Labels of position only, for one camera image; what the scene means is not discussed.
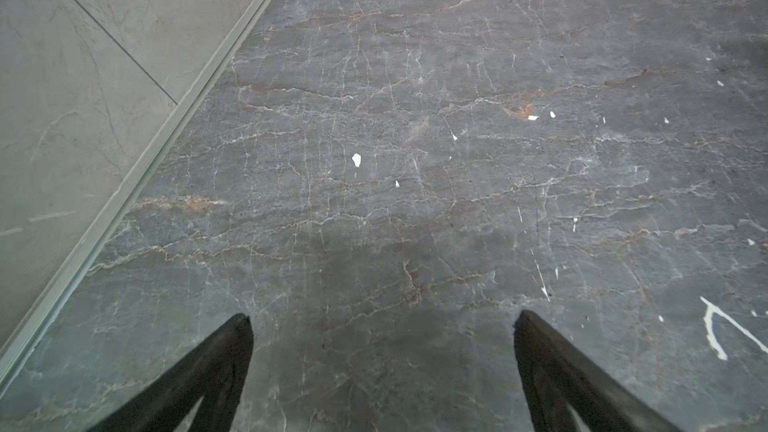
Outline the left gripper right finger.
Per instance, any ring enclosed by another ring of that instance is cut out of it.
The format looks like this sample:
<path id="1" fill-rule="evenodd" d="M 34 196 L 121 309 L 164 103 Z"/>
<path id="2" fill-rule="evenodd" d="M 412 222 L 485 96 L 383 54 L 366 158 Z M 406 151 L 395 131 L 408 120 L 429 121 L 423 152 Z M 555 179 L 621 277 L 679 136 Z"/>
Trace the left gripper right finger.
<path id="1" fill-rule="evenodd" d="M 514 352 L 533 428 L 677 431 L 532 310 L 515 322 Z"/>

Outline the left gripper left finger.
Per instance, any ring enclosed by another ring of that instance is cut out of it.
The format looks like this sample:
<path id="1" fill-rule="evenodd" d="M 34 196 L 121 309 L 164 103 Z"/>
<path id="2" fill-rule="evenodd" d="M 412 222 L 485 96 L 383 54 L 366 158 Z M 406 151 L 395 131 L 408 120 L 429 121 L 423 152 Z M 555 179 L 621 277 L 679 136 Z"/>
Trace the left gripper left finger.
<path id="1" fill-rule="evenodd" d="M 233 315 L 145 390 L 90 429 L 173 431 L 196 409 L 191 431 L 228 431 L 253 347 L 250 318 Z"/>

